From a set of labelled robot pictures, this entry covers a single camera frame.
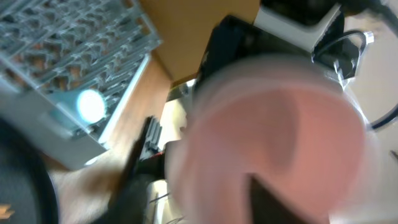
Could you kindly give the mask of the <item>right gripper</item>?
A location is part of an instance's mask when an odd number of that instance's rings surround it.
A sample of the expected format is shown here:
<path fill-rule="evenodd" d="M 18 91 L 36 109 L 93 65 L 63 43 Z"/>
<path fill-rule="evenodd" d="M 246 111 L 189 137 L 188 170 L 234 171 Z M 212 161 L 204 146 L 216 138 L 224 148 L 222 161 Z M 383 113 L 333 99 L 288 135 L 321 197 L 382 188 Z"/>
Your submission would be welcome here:
<path fill-rule="evenodd" d="M 232 14 L 213 28 L 195 80 L 195 89 L 218 70 L 244 58 L 287 54 L 309 58 L 310 53 Z"/>

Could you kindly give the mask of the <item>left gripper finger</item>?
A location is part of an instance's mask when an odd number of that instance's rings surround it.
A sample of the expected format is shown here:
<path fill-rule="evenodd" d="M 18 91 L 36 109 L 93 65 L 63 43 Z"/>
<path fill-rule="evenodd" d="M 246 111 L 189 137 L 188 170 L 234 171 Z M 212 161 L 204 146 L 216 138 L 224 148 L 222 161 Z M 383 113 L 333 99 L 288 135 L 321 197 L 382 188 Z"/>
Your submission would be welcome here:
<path fill-rule="evenodd" d="M 250 176 L 249 198 L 253 224 L 308 224 L 286 208 L 253 175 Z"/>

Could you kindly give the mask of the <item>pink cup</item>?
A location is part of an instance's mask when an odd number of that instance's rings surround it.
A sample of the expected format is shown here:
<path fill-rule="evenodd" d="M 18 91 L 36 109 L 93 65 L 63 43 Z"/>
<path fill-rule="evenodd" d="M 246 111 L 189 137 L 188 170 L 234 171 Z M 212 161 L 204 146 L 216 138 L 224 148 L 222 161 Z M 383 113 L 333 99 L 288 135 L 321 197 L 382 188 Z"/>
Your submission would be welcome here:
<path fill-rule="evenodd" d="M 377 146 L 325 68 L 254 57 L 193 94 L 182 139 L 167 151 L 172 197 L 192 223 L 252 223 L 250 176 L 308 223 L 363 208 L 380 181 Z"/>

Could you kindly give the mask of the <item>blue cup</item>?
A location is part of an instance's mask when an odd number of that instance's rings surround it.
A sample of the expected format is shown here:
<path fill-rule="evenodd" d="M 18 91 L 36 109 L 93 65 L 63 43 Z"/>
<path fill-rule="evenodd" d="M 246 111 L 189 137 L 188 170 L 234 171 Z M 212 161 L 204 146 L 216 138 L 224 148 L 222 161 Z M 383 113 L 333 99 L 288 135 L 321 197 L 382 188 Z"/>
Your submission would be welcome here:
<path fill-rule="evenodd" d="M 106 114 L 106 103 L 102 94 L 95 90 L 80 92 L 76 102 L 80 118 L 88 124 L 97 123 Z"/>

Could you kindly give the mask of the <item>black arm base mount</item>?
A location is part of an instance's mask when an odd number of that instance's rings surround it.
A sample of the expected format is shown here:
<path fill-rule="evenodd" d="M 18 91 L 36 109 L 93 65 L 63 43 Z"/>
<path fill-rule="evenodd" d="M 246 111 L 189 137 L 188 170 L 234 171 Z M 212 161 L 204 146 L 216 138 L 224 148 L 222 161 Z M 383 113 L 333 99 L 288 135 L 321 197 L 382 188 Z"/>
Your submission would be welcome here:
<path fill-rule="evenodd" d="M 145 224 L 155 222 L 158 195 L 153 184 L 165 180 L 168 146 L 159 147 L 162 126 L 155 116 L 146 118 L 132 147 L 116 193 L 107 211 L 92 224 Z"/>

